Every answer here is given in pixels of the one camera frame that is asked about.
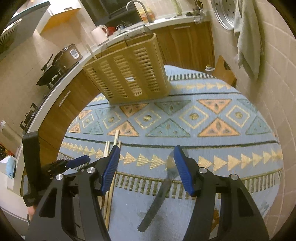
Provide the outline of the left hand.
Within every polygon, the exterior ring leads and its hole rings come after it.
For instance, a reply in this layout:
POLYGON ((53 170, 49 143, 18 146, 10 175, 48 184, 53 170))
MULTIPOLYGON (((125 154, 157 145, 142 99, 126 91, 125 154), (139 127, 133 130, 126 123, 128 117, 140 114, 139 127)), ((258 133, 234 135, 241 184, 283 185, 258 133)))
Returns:
POLYGON ((33 216, 36 212, 36 206, 29 206, 27 207, 27 211, 28 211, 28 214, 27 214, 27 222, 30 223, 31 220, 33 219, 33 216))

